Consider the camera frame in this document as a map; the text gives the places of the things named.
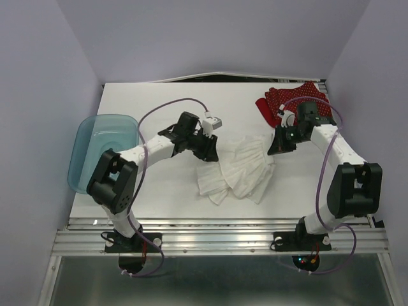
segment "small white connector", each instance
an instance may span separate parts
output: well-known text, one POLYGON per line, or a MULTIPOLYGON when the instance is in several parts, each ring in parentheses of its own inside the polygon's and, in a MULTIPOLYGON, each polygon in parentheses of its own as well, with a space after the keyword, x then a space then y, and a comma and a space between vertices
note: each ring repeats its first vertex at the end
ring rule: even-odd
POLYGON ((284 110, 283 115, 278 114, 280 118, 282 118, 280 124, 283 128, 287 128, 288 126, 293 126, 295 123, 295 113, 291 112, 290 110, 284 110))
POLYGON ((215 129, 218 129, 222 126, 222 121, 220 118, 217 117, 207 117, 206 119, 203 120, 203 122, 201 123, 201 126, 203 127, 203 134, 207 137, 211 137, 212 136, 212 132, 215 129))
POLYGON ((330 244, 330 238, 329 238, 329 236, 324 236, 324 238, 323 238, 323 244, 324 244, 324 245, 329 245, 329 244, 330 244))

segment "glass panel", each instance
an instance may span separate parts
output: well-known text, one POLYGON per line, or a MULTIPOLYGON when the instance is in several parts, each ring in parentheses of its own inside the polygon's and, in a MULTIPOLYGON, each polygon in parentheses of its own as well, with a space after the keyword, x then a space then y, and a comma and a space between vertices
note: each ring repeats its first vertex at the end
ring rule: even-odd
MULTIPOLYGON (((346 258, 322 255, 319 271, 346 258)), ((120 274, 117 258, 63 258, 51 305, 392 305, 375 254, 325 276, 281 263, 291 256, 166 258, 159 275, 136 279, 120 274)))

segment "red wire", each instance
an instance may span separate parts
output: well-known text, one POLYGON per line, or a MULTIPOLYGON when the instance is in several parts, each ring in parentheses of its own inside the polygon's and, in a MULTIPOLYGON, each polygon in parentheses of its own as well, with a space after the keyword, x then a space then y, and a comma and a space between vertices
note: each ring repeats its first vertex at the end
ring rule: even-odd
POLYGON ((313 256, 313 252, 314 252, 314 245, 312 246, 312 252, 308 257, 312 257, 313 256))
POLYGON ((147 258, 147 243, 146 243, 146 241, 143 241, 142 256, 145 259, 147 258))
POLYGON ((316 253, 316 256, 315 256, 315 258, 314 258, 314 260, 316 260, 317 259, 317 257, 319 256, 319 242, 316 242, 316 245, 317 245, 317 253, 316 253))

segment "translucent blue container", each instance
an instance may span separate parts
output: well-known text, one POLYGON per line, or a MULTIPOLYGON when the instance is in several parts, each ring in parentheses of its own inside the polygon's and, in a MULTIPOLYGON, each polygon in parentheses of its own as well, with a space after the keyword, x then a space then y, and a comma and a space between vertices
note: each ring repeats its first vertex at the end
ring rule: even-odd
POLYGON ((97 115, 79 125, 68 170, 68 184, 78 193, 86 194, 89 179, 102 153, 115 152, 138 145, 138 123, 127 115, 97 115))

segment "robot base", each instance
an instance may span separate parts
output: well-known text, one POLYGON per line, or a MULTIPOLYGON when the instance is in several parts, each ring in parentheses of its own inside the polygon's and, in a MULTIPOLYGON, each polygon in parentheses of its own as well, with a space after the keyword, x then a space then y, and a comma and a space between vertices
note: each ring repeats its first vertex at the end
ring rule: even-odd
POLYGON ((273 242, 270 248, 276 252, 310 252, 313 248, 317 249, 316 245, 319 246, 320 251, 330 251, 332 249, 328 234, 306 234, 302 239, 299 239, 294 231, 276 231, 273 233, 273 242))
MULTIPOLYGON (((144 237, 150 241, 154 239, 160 239, 162 241, 162 233, 143 233, 144 237)), ((111 244, 107 242, 105 244, 105 253, 142 253, 143 251, 143 240, 136 234, 132 238, 126 238, 116 231, 109 232, 106 234, 107 239, 113 240, 115 243, 111 244)), ((158 253, 159 251, 147 244, 147 253, 158 253)))

